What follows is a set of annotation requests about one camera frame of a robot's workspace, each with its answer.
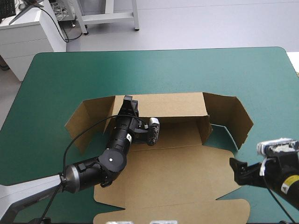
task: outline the white cabinet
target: white cabinet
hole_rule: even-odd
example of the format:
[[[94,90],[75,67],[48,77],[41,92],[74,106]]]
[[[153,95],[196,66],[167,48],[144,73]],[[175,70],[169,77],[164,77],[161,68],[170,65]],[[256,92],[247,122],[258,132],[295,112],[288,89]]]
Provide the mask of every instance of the white cabinet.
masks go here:
[[[48,0],[41,4],[61,32]],[[60,37],[51,18],[38,8],[29,10],[9,25],[12,19],[13,17],[6,18],[0,24],[0,55],[22,81],[34,55],[40,52],[63,52],[66,43]]]

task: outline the cabinet drawer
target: cabinet drawer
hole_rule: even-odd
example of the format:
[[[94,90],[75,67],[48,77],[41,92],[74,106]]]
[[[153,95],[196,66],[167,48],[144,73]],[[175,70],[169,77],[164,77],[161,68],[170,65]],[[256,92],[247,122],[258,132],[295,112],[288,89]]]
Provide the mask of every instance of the cabinet drawer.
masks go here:
[[[0,45],[46,39],[41,25],[16,27],[0,30]]]
[[[20,81],[23,81],[34,55],[5,59],[11,71]]]
[[[48,39],[0,45],[0,55],[4,59],[52,51]]]

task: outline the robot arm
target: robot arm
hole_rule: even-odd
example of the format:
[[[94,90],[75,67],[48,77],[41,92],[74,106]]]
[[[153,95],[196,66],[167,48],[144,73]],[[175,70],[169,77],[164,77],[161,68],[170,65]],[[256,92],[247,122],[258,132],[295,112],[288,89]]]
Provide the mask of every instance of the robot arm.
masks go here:
[[[229,164],[239,185],[268,188],[282,196],[299,210],[299,141],[278,139],[260,142],[258,154],[262,163],[247,166],[246,162],[230,158]]]
[[[125,96],[118,115],[106,150],[99,157],[67,166],[65,176],[59,174],[11,186],[0,185],[0,223],[12,223],[20,210],[58,192],[76,193],[97,184],[110,186],[125,168],[131,144],[152,146],[156,143],[158,119],[150,118],[148,125],[142,123],[138,119],[138,102],[131,96]]]

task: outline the cardboard flap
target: cardboard flap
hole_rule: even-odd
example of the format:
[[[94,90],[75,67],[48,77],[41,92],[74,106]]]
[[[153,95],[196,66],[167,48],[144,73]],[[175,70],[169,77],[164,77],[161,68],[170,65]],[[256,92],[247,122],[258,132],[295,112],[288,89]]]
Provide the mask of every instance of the cardboard flap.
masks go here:
[[[210,123],[226,126],[238,149],[245,142],[253,122],[237,97],[203,93]]]
[[[202,145],[196,122],[163,123],[157,143],[154,146],[147,144],[132,144],[130,151],[152,150],[162,148],[179,148],[186,146]]]
[[[71,138],[73,139],[76,135],[89,128],[95,122],[106,118],[113,104],[114,98],[115,97],[104,97],[84,100],[65,124]],[[94,133],[103,131],[104,127],[105,122],[88,131],[84,134],[84,136],[78,138],[74,142],[80,152],[84,152]]]
[[[133,151],[121,174],[124,182],[112,184],[121,191],[96,186],[95,200],[112,204],[125,197],[126,209],[213,201],[239,187],[228,162],[232,156],[201,145]]]
[[[107,188],[100,185],[94,187],[93,198],[96,202],[113,205],[120,208],[126,207],[125,170],[117,177],[113,184]]]
[[[206,105],[202,92],[132,95],[138,100],[139,117],[202,117]],[[116,96],[113,114],[121,108],[124,96]]]
[[[200,133],[201,141],[205,143],[213,131],[209,116],[198,118],[196,120],[196,124]]]
[[[245,224],[250,205],[243,199],[195,202],[152,208],[130,208],[122,211],[98,214],[94,224],[109,221],[132,221],[134,224],[150,224],[153,220],[177,220],[179,224]]]
[[[110,107],[110,109],[109,109],[109,111],[108,111],[107,117],[110,117],[110,116],[113,115],[113,109],[114,109],[114,104],[115,104],[116,98],[118,98],[118,96],[115,96],[115,97],[114,97],[114,100],[113,100],[113,102],[112,102],[112,104],[111,104],[111,107]],[[106,131],[106,129],[108,128],[108,126],[109,126],[110,124],[111,124],[111,119],[106,120],[106,122],[105,122],[105,127],[104,127],[103,132]]]

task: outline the cardboard box panel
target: cardboard box panel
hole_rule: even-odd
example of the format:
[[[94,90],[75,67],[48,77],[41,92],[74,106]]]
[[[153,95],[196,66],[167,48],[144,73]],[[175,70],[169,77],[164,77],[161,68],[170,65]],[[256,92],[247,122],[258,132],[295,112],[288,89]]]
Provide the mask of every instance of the cardboard box panel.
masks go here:
[[[203,93],[210,123],[226,126],[238,149],[247,138],[253,122],[237,97]]]
[[[66,124],[71,137],[96,121],[117,114],[123,97],[82,102]],[[212,131],[212,122],[226,126],[241,147],[253,125],[241,102],[236,97],[201,92],[133,95],[133,99],[138,100],[141,118],[159,118],[159,140],[153,147],[133,144],[127,166],[113,184],[104,189],[95,186],[97,202],[126,208],[97,215],[95,223],[115,218],[136,224],[161,219],[176,219],[180,223],[245,223],[249,216],[246,202],[215,200],[239,187],[229,166],[232,153],[202,145]],[[76,146],[83,152],[95,131],[111,129],[114,123],[111,119],[94,128]],[[234,220],[223,220],[230,213]]]
[[[140,117],[201,117],[206,116],[202,92],[132,95],[138,100]],[[124,96],[116,96],[112,114],[121,108]]]
[[[108,221],[133,221],[134,224],[150,224],[153,220],[177,220],[179,224],[245,224],[250,205],[243,199],[196,202],[145,209],[126,209],[98,214],[94,224]]]
[[[107,117],[109,109],[114,102],[115,97],[104,97],[97,99],[84,100],[75,112],[72,114],[65,127],[70,133],[72,139],[87,129],[95,122]],[[88,131],[81,138],[75,141],[76,147],[80,152],[84,152],[88,144],[90,143],[95,132],[103,131],[105,123],[102,123],[92,130]]]

